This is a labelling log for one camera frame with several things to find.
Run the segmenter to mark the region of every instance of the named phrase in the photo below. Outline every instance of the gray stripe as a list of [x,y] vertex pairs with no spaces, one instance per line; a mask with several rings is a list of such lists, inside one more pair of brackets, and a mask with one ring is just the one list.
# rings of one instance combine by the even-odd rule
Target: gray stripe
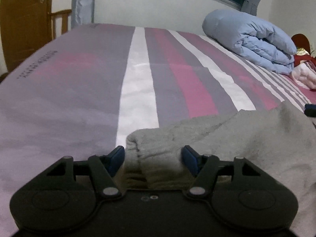
[[[49,126],[51,140],[71,144],[60,154],[66,152],[78,158],[83,151],[89,155],[111,151],[115,147],[121,88],[134,29],[107,24],[95,29],[83,26],[48,44],[60,52],[48,66],[28,77],[32,85],[21,101],[26,100],[33,113],[22,117],[20,123],[44,129]],[[48,73],[51,79],[45,82]],[[48,104],[55,109],[54,115],[41,118],[45,110],[53,113]],[[36,145],[35,139],[29,139],[29,145]],[[59,151],[51,140],[42,139],[47,145],[43,150],[55,156]]]
[[[183,37],[185,37],[189,42],[191,42],[194,46],[194,41],[190,41],[190,36],[192,34],[188,33],[180,33]],[[241,71],[243,71],[243,76],[248,76],[249,78],[253,79],[255,83],[260,84],[261,88],[263,91],[266,89],[262,87],[262,83],[258,82],[248,71],[244,69],[242,65],[240,65],[237,61],[234,59],[230,58],[228,55],[217,49],[215,46],[210,44],[209,42],[204,41],[203,39],[199,39],[200,42],[205,43],[205,48],[209,47],[211,51],[208,51],[207,49],[201,50],[205,55],[210,57],[216,64],[221,68],[223,72],[225,72],[227,75],[230,75],[234,82],[242,88],[242,90],[247,94],[247,96],[250,98],[252,101],[253,105],[255,108],[258,109],[265,109],[265,104],[264,102],[260,99],[260,97],[249,87],[248,84],[244,82],[244,80],[240,79],[239,76],[237,76],[234,72],[231,71],[232,67],[241,67]],[[270,93],[266,92],[265,95],[269,97],[272,101],[276,101],[273,95],[270,95]]]
[[249,67],[251,67],[267,84],[269,84],[271,86],[271,88],[278,94],[280,95],[284,100],[288,100],[285,95],[280,92],[279,89],[276,88],[276,86],[274,86],[270,80],[268,80],[262,73],[261,71],[259,71],[256,67],[254,67],[253,65],[251,65],[247,60],[245,60],[243,57],[238,56],[244,63],[246,63]]
[[301,97],[303,97],[303,99],[306,101],[306,103],[310,103],[309,99],[307,98],[307,96],[305,94],[302,93],[302,91],[294,84],[290,81],[290,79],[288,79],[287,77],[281,75],[280,78],[284,79],[285,82],[287,82],[289,84],[289,86],[291,86],[295,92],[299,93]]
[[225,92],[220,83],[212,76],[209,69],[203,67],[197,57],[189,52],[181,43],[179,43],[178,40],[176,40],[169,31],[166,32],[166,37],[168,38],[170,43],[177,49],[179,54],[183,56],[187,64],[192,66],[193,71],[202,82],[205,89],[211,95],[219,114],[229,114],[237,112],[232,99]]
[[156,40],[154,29],[145,28],[145,37],[156,94],[159,126],[188,119],[189,111],[185,98]]
[[244,61],[242,61],[240,56],[238,56],[235,53],[232,53],[232,52],[228,51],[227,49],[225,49],[220,44],[218,44],[217,42],[215,42],[214,40],[212,40],[210,38],[207,38],[207,37],[201,36],[201,35],[200,35],[200,38],[202,38],[206,42],[209,42],[210,44],[215,46],[217,49],[219,49],[221,52],[225,53],[228,57],[230,57],[233,60],[235,60],[238,63],[240,63],[243,66],[243,68],[247,72],[249,72],[257,81],[261,82],[263,87],[265,87],[269,91],[269,93],[271,93],[278,101],[283,100],[283,98],[277,92],[275,92],[274,89],[268,83],[266,83],[250,66],[248,66]]
[[264,73],[266,73],[275,82],[275,84],[277,84],[289,97],[291,97],[293,101],[297,103],[298,106],[300,106],[301,108],[304,107],[305,104],[301,100],[299,100],[297,95],[293,95],[287,88],[285,88],[285,86],[283,86],[282,83],[279,83],[279,79],[276,77],[276,73],[262,67],[260,67],[260,69]]
[[280,77],[278,76],[279,74],[274,73],[274,72],[271,72],[271,75],[273,76],[273,78],[274,78],[275,80],[277,80],[277,83],[278,83],[279,85],[281,85],[281,87],[282,87],[289,95],[291,95],[291,96],[293,97],[293,99],[295,99],[296,101],[298,101],[298,103],[303,104],[302,106],[305,105],[305,102],[304,102],[304,100],[300,97],[300,95],[299,95],[297,92],[294,92],[293,90],[291,90],[291,88],[289,88],[289,87],[282,81],[282,79],[280,79]]
[[265,72],[265,73],[267,74],[267,76],[270,78],[270,79],[269,79],[269,78],[265,77],[265,75],[264,75],[257,67],[254,67],[254,66],[251,65],[250,63],[249,63],[249,65],[252,67],[253,70],[255,70],[258,74],[260,74],[260,76],[261,76],[262,78],[264,78],[267,83],[270,83],[271,87],[272,87],[276,92],[278,92],[278,94],[279,94],[284,100],[287,100],[287,101],[291,102],[291,101],[289,100],[289,98],[286,97],[286,95],[285,95],[283,92],[281,92],[281,91],[272,83],[272,81],[274,81],[278,87],[280,87],[281,89],[283,89],[284,92],[285,92],[288,96],[290,96],[290,97],[293,99],[293,102],[296,102],[297,105],[298,105],[301,109],[303,109],[302,104],[301,104],[300,102],[297,102],[297,99],[295,99],[295,98],[294,98],[290,93],[288,93],[282,86],[280,86],[279,83],[277,83],[277,82],[273,79],[272,76],[268,75],[268,74]]
[[295,88],[293,87],[293,85],[291,85],[290,83],[288,83],[281,75],[276,74],[276,77],[279,79],[279,81],[282,82],[282,84],[284,84],[285,86],[287,86],[292,92],[295,92],[296,95],[301,99],[301,101],[303,103],[306,103],[306,97],[304,95],[301,95],[297,90],[295,90]]

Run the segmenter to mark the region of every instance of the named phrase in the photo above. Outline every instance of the white stripe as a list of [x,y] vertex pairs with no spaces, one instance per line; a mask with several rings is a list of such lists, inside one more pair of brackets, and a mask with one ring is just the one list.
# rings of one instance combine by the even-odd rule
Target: white stripe
[[301,91],[295,84],[293,84],[293,83],[292,83],[289,79],[287,79],[285,76],[281,75],[281,77],[282,77],[283,79],[285,79],[285,81],[288,82],[289,85],[292,86],[296,91],[298,91],[299,94],[300,94],[308,103],[311,102],[311,101],[306,97],[306,95],[304,95],[304,94],[302,93],[302,91]]
[[305,84],[303,84],[301,81],[294,80],[294,82],[295,82],[298,86],[303,87],[304,89],[311,90],[308,86],[306,86]]
[[285,85],[286,87],[290,88],[290,92],[291,93],[295,93],[296,95],[298,95],[298,97],[301,99],[301,101],[304,103],[304,105],[306,104],[306,99],[304,96],[302,96],[299,92],[297,92],[287,81],[285,81],[283,78],[282,78],[282,75],[281,74],[277,74],[277,73],[274,73],[274,76],[277,77],[282,85]]
[[212,76],[219,82],[219,84],[223,87],[225,92],[230,96],[232,102],[234,103],[236,109],[246,110],[246,111],[254,111],[256,110],[252,101],[249,99],[244,90],[241,89],[231,76],[227,75],[223,72],[208,56],[202,53],[199,49],[197,49],[194,45],[188,42],[182,35],[177,33],[176,31],[169,32],[178,40],[180,44],[182,44],[187,50],[189,50],[196,58],[200,61],[200,63],[209,69]]
[[253,64],[252,62],[248,61],[254,68],[256,68],[258,71],[260,71],[260,73],[271,82],[271,84],[273,84],[281,93],[284,94],[284,96],[296,107],[298,108],[300,111],[303,111],[302,108],[297,104],[297,102],[287,94],[287,92],[280,87],[276,82],[273,81],[273,79],[271,79],[262,69],[262,67],[257,66],[255,64]]
[[138,129],[159,127],[145,29],[135,28],[120,99],[116,146]]
[[234,53],[228,51],[227,49],[225,49],[224,47],[222,47],[220,44],[216,43],[215,41],[213,41],[212,39],[206,37],[206,36],[200,36],[203,40],[205,40],[206,42],[209,42],[210,44],[212,44],[213,46],[215,46],[216,48],[218,48],[220,51],[222,51],[223,53],[225,53],[228,57],[234,59],[235,61],[237,61],[239,64],[241,64],[255,79],[257,79],[258,81],[260,81],[262,83],[262,85],[267,88],[276,98],[278,98],[281,102],[284,101],[284,99],[271,87],[271,85],[267,84],[266,81],[264,81],[262,79],[262,77],[255,72],[250,66],[248,66],[244,61],[242,61],[240,58],[238,58]]
[[296,95],[295,92],[291,91],[285,84],[283,84],[277,77],[276,77],[276,73],[271,72],[265,68],[261,68],[263,71],[265,71],[267,74],[269,74],[270,76],[272,76],[281,86],[281,88],[285,88],[286,90],[288,90],[290,92],[290,94],[293,95],[294,98],[296,98],[303,106],[305,106],[305,103]]

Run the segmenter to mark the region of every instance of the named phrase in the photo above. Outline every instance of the bedding pile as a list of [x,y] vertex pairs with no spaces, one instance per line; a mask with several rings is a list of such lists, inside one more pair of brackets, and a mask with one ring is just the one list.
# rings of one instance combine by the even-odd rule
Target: bedding pile
[[129,188],[187,189],[193,181],[180,153],[190,145],[200,154],[233,161],[243,156],[288,187],[299,210],[291,229],[316,233],[316,129],[289,102],[270,111],[183,120],[165,128],[138,130],[126,140],[125,184]]
[[236,10],[215,10],[202,27],[207,36],[256,65],[285,75],[294,68],[295,44],[268,21]]
[[294,55],[294,69],[290,77],[301,87],[316,89],[316,58],[303,48],[297,50]]

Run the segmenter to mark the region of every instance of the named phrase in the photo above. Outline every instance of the blue gripper pad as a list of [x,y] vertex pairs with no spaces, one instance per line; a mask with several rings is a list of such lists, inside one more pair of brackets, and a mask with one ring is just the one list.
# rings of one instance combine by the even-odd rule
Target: blue gripper pad
[[122,166],[125,159],[125,150],[123,146],[116,147],[109,155],[106,156],[109,160],[105,167],[111,177],[114,177]]
[[190,173],[196,177],[200,172],[202,157],[189,145],[186,145],[181,150],[182,163],[187,167]]

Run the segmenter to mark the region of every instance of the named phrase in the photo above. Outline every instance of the wooden door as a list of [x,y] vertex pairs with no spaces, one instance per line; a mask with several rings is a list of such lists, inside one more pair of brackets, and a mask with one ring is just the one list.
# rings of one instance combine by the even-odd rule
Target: wooden door
[[47,0],[0,0],[1,39],[9,72],[49,42],[48,3]]

